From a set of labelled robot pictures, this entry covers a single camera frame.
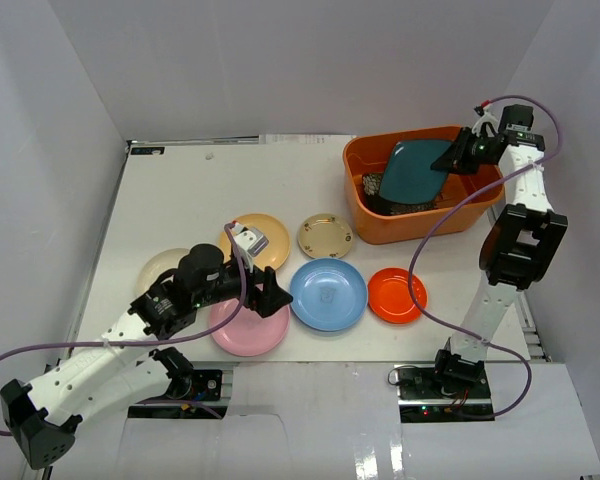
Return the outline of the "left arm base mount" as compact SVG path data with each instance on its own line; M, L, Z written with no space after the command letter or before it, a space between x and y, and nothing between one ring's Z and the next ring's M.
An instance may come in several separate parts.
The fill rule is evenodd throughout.
M227 407L222 405L222 380L222 370L194 369L188 377L172 380L161 396L129 407L127 417L221 420L227 410Z

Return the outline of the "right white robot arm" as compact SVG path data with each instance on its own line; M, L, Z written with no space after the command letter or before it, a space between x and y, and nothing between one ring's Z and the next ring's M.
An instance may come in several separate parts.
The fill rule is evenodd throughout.
M432 169L468 175L482 165L511 163L514 197L499 214L479 255L482 277L459 330L438 351L433 390L452 399L479 384L490 342L520 292L540 281L566 233L568 221L548 201L541 160L545 142L532 130L534 110L513 104L499 120L478 109L480 122L463 128Z

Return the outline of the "black floral square plate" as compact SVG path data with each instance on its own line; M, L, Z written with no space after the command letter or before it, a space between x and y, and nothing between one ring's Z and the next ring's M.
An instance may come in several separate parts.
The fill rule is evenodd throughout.
M433 210L434 201L420 204L402 204L386 200L380 196L381 173L366 173L362 175L362 187L368 208L382 216L398 216Z

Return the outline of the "blue round plate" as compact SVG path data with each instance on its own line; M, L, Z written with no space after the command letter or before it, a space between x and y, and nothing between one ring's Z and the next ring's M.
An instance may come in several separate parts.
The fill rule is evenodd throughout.
M292 276L291 309L305 326L336 333L356 325L368 302L366 282L351 264L334 258L314 259Z

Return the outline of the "teal square plate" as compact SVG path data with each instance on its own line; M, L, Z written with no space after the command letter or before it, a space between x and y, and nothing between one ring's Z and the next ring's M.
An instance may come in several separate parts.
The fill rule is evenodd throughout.
M433 170L435 163L451 146L448 140L421 139L398 142L390 154L380 183L384 200L416 205L435 200L448 173Z

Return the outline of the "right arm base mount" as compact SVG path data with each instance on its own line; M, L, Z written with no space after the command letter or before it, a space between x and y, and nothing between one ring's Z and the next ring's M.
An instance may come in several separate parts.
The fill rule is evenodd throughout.
M472 386L446 389L429 365L398 365L387 374L396 389L402 424L494 421L486 373Z

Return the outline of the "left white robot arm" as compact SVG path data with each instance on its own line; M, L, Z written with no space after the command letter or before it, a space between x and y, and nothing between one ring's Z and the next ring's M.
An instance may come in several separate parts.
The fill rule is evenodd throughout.
M273 268L230 259L198 244L149 289L96 342L27 382L0 390L4 421L28 465L40 470L74 445L80 427L140 401L192 393L196 375L171 338L195 322L199 309L237 300L262 318L289 305Z

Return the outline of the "cream round plate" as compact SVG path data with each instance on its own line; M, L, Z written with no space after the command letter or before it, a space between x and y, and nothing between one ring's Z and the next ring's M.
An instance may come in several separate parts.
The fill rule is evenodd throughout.
M149 259L140 270L134 287L137 298L156 281L165 271L177 268L180 260L189 253L186 248L173 248L160 252Z

